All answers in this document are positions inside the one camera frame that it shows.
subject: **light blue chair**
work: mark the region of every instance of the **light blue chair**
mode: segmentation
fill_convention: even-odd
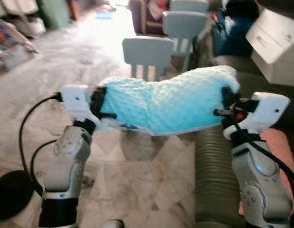
[[[173,51],[169,38],[135,36],[123,40],[124,61],[132,65],[132,77],[137,77],[137,66],[143,66],[143,79],[149,80],[149,66],[155,67],[154,79],[166,74]]]
[[[193,52],[193,41],[201,33],[206,24],[205,13],[188,11],[163,12],[163,32],[175,41],[174,56],[183,56],[182,72],[188,70],[189,60]]]
[[[172,0],[170,11],[190,11],[206,13],[209,7],[207,0]]]

